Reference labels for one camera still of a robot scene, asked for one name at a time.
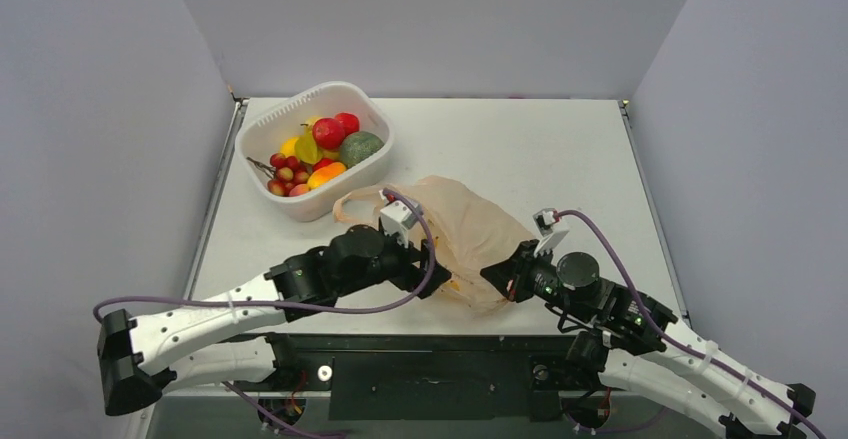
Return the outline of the translucent orange plastic bag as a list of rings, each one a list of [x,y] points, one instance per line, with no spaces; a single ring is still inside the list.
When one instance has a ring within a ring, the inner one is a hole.
[[[411,185],[387,187],[423,207],[436,259],[451,273],[432,298],[476,317],[506,309],[508,301],[480,270],[509,258],[533,234],[500,206],[454,179],[431,175]]]

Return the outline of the green orange fake mango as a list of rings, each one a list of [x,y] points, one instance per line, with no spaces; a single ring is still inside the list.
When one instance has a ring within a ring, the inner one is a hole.
[[[307,180],[307,185],[311,190],[322,187],[329,181],[345,173],[347,167],[341,162],[331,162],[323,167],[314,170]]]

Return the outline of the pink orange fake peach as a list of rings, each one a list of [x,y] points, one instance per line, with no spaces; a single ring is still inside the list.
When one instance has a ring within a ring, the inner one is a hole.
[[[292,187],[289,190],[288,196],[289,197],[298,197],[298,196],[301,196],[301,195],[305,195],[305,194],[309,193],[310,191],[311,191],[311,188],[309,187],[308,184],[306,184],[306,183],[298,184],[298,185],[295,185],[294,187]]]

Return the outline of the small red fake fruit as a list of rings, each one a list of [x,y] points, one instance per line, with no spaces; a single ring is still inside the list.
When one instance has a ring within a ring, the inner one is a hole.
[[[342,145],[346,131],[338,120],[325,117],[318,119],[313,124],[312,136],[319,148],[335,150]]]

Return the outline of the yellow fake pear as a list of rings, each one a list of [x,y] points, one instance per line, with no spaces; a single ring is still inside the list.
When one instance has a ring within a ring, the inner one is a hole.
[[[320,119],[321,119],[320,115],[314,115],[314,116],[309,117],[304,123],[302,123],[304,130],[305,131],[311,131],[313,129],[315,123],[318,122]]]

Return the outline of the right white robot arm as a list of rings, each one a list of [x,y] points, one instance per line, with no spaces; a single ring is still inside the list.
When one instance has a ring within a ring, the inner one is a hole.
[[[605,279],[595,258],[573,252],[558,262],[522,242],[481,270],[505,299],[533,297],[576,331],[564,359],[578,386],[633,392],[724,438],[803,438],[812,413],[809,387],[782,384],[733,360],[652,297]]]

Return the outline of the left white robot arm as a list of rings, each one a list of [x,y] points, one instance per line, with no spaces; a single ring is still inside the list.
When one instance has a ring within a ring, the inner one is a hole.
[[[179,300],[157,314],[97,311],[97,357],[108,416],[139,411],[164,394],[181,359],[248,331],[317,313],[342,313],[340,298],[389,282],[407,303],[427,298],[451,277],[434,243],[352,226],[328,245],[291,256],[246,283],[206,300]]]

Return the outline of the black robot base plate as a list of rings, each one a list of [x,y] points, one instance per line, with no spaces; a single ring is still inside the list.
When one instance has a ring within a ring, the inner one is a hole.
[[[268,333],[275,371],[248,392],[329,401],[332,421],[561,417],[600,390],[571,361],[573,337]]]

